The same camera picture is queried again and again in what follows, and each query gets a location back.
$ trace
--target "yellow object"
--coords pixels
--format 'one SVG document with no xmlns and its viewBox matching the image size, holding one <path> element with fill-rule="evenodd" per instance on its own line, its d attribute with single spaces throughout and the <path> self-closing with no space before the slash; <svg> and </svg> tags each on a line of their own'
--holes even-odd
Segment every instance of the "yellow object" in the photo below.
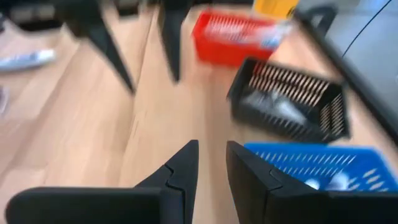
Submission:
<svg viewBox="0 0 398 224">
<path fill-rule="evenodd" d="M 253 9 L 260 14 L 288 19 L 298 3 L 299 0 L 255 0 Z"/>
</svg>

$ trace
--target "blue basket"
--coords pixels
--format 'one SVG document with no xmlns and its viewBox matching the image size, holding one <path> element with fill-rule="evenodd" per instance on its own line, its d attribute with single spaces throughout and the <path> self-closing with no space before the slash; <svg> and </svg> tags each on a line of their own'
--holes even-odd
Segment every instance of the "blue basket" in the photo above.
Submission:
<svg viewBox="0 0 398 224">
<path fill-rule="evenodd" d="M 317 179 L 320 190 L 341 171 L 349 175 L 349 190 L 398 190 L 396 179 L 386 163 L 370 148 L 259 142 L 249 142 L 244 147 L 302 182 Z"/>
</svg>

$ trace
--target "red plastic basket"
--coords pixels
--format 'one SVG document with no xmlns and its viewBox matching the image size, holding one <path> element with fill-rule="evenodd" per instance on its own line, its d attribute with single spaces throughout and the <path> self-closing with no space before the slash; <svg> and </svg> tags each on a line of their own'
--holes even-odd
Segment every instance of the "red plastic basket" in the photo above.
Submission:
<svg viewBox="0 0 398 224">
<path fill-rule="evenodd" d="M 246 16 L 223 14 L 213 10 L 203 11 L 193 28 L 192 35 L 195 39 L 198 58 L 205 62 L 219 65 L 239 67 L 248 56 L 267 60 L 274 49 L 262 48 L 254 44 L 239 44 L 224 41 L 217 41 L 205 34 L 208 24 L 217 23 L 221 26 L 244 26 L 245 30 L 258 27 L 273 26 L 275 21 L 252 19 Z"/>
</svg>

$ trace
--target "wooden floor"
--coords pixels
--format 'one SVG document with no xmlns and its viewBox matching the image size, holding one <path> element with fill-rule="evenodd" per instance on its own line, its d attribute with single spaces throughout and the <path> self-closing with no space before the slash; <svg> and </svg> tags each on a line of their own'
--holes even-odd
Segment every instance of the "wooden floor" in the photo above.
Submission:
<svg viewBox="0 0 398 224">
<path fill-rule="evenodd" d="M 182 81 L 175 84 L 157 11 L 121 21 L 106 12 L 136 81 L 134 97 L 107 61 L 67 30 L 27 38 L 7 27 L 0 35 L 0 57 L 54 48 L 58 59 L 37 70 L 0 74 L 0 85 L 11 90 L 0 118 L 0 210 L 18 191 L 39 185 L 133 187 L 198 139 L 194 222 L 238 223 L 226 178 L 226 141 L 283 139 L 231 120 L 226 93 L 236 69 L 197 62 L 190 33 L 198 15 L 192 10 L 183 25 Z M 299 28 L 272 59 L 341 80 Z M 348 101 L 353 137 L 335 144 L 375 146 L 398 170 L 394 145 L 351 90 Z"/>
</svg>

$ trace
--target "black basket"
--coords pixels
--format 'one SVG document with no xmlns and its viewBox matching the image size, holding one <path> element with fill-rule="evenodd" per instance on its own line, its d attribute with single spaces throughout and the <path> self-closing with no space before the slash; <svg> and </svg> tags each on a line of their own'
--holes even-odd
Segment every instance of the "black basket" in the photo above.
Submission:
<svg viewBox="0 0 398 224">
<path fill-rule="evenodd" d="M 260 112 L 243 103 L 245 91 L 271 91 L 287 97 L 309 123 L 300 124 Z M 303 142 L 328 143 L 349 137 L 345 96 L 341 85 L 277 63 L 247 58 L 229 89 L 233 117 Z"/>
</svg>

